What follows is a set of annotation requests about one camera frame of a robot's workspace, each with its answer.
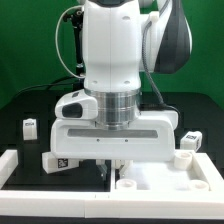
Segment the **small white block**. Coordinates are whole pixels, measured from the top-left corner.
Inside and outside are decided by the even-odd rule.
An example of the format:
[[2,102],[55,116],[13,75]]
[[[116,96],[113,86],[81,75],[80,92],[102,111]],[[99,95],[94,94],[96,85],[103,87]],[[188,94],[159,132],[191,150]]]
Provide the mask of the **small white block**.
[[0,189],[18,165],[17,150],[6,150],[0,157]]
[[36,140],[37,139],[37,120],[36,119],[27,119],[23,120],[23,139],[27,140]]
[[150,20],[152,23],[156,23],[159,21],[159,12],[158,11],[153,11],[149,14]]
[[190,152],[177,152],[174,158],[174,167],[178,170],[190,170],[193,156]]
[[79,167],[79,160],[56,158],[51,152],[46,152],[42,154],[42,165],[47,173],[55,173]]
[[180,149],[194,150],[200,149],[202,143],[202,133],[199,131],[189,131],[180,141]]

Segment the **black cable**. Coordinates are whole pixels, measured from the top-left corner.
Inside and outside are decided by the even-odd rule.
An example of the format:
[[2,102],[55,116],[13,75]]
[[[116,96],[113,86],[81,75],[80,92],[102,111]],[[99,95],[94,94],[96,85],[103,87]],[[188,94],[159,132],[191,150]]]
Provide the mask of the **black cable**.
[[74,83],[63,83],[63,84],[44,84],[44,85],[36,85],[36,86],[30,86],[28,88],[20,90],[16,95],[13,97],[13,99],[17,98],[20,94],[29,91],[31,89],[36,89],[36,88],[42,88],[42,87],[54,87],[54,86],[67,86],[67,85],[73,85]]
[[[62,77],[62,78],[56,79],[56,80],[55,80],[54,82],[52,82],[50,85],[54,85],[54,84],[57,84],[57,83],[59,83],[59,82],[63,82],[63,81],[66,81],[66,80],[68,80],[68,79],[74,79],[74,78],[75,78],[74,76],[66,76],[66,77]],[[53,87],[53,86],[48,86],[48,87],[46,88],[46,90],[50,90],[51,87]]]

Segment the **white platform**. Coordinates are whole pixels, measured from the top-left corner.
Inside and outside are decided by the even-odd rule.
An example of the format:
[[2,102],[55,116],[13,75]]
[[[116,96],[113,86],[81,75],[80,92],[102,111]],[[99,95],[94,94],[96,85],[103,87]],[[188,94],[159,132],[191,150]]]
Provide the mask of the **white platform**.
[[[125,178],[135,179],[137,190],[116,190],[113,169],[111,192],[2,190],[0,215],[224,220],[222,177],[206,154],[190,153],[193,163],[188,171],[177,170],[172,161],[163,164],[134,162]],[[187,186],[193,179],[207,182],[209,191],[190,190]]]

